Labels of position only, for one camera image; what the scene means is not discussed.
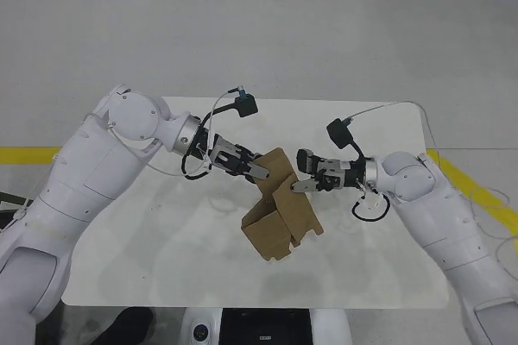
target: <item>black panel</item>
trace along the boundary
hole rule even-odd
[[[313,345],[308,309],[223,309],[219,345]]]
[[[340,150],[353,142],[353,135],[351,135],[347,125],[340,119],[330,122],[330,124],[326,126],[326,130],[332,142],[336,144]]]

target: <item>brown cardboard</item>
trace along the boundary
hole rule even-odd
[[[305,233],[324,232],[307,196],[294,193],[296,182],[292,164],[281,148],[254,161],[268,169],[268,179],[256,179],[262,199],[242,218],[242,231],[265,260],[282,259],[291,254],[290,242],[297,247]]]

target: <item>cardboard flap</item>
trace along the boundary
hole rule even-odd
[[[242,218],[242,231],[265,260],[282,259],[310,229],[317,235],[323,230],[307,196],[291,190],[297,181],[294,168],[281,148],[254,160],[268,169],[267,179],[255,179],[261,200]]]
[[[278,211],[274,211],[261,218],[260,221],[242,228],[253,247],[265,260],[277,260],[290,255],[292,235]]]
[[[276,203],[272,195],[263,196],[253,208],[242,218],[242,229],[257,222],[259,219],[276,211]]]
[[[291,185],[297,180],[297,176],[292,172],[273,193],[276,209],[292,234],[292,243],[296,247],[300,245],[307,231],[314,229],[317,235],[324,232],[307,196],[304,193],[292,192]]]
[[[253,162],[258,166],[268,169],[268,179],[255,179],[262,195],[271,195],[274,193],[282,182],[294,173],[292,163],[290,163],[284,150],[279,147],[257,158]]]

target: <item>white table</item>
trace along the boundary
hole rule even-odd
[[[173,113],[202,116],[212,98],[167,97]],[[214,117],[227,140],[266,153],[282,147],[291,160],[301,147],[324,157],[338,150],[325,126],[376,105],[264,99],[259,114]],[[366,155],[425,150],[420,112],[401,104],[357,117],[351,125]],[[180,157],[161,150],[152,164],[178,171]],[[145,169],[82,235],[63,296],[75,305],[198,307],[442,308],[444,275],[391,211],[378,223],[351,215],[358,191],[313,194],[325,233],[309,233],[281,261],[267,262],[240,230],[259,200],[242,177],[215,171],[187,181]]]

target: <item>black cable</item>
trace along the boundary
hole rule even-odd
[[[377,190],[372,190],[375,194],[378,194],[378,191]],[[355,216],[356,219],[358,220],[361,220],[363,222],[367,222],[367,223],[373,223],[373,222],[378,222],[380,220],[382,220],[389,212],[389,198],[386,197],[385,194],[382,194],[384,200],[386,200],[386,210],[384,210],[384,212],[382,213],[381,216],[379,216],[378,218],[363,218],[361,216],[359,216],[357,214],[357,206],[360,204],[358,201],[355,203],[355,205],[353,206],[353,208],[351,209],[351,214],[353,216]]]
[[[351,146],[355,149],[355,151],[357,151],[357,153],[359,154],[359,158],[357,161],[364,161],[366,160],[364,158],[364,154],[363,154],[363,151],[361,150],[361,148],[357,145],[357,143],[355,141],[351,141]]]
[[[201,174],[194,175],[194,176],[186,175],[186,159],[188,158],[188,156],[190,156],[190,154],[192,154],[192,151],[198,146],[199,138],[202,136],[202,134],[205,130],[205,124],[211,118],[212,114],[215,115],[215,114],[222,113],[223,111],[227,111],[230,109],[234,109],[234,103],[226,104],[222,107],[216,108],[212,113],[211,112],[207,113],[207,115],[205,115],[204,119],[199,123],[198,129],[196,129],[196,134],[194,135],[192,142],[190,143],[190,146],[188,147],[188,150],[182,156],[182,161],[180,162],[180,170],[182,170],[182,172],[185,174],[184,177],[186,179],[189,179],[191,181],[194,181],[196,179],[201,179],[211,171],[212,166],[210,164],[209,171],[202,172]]]

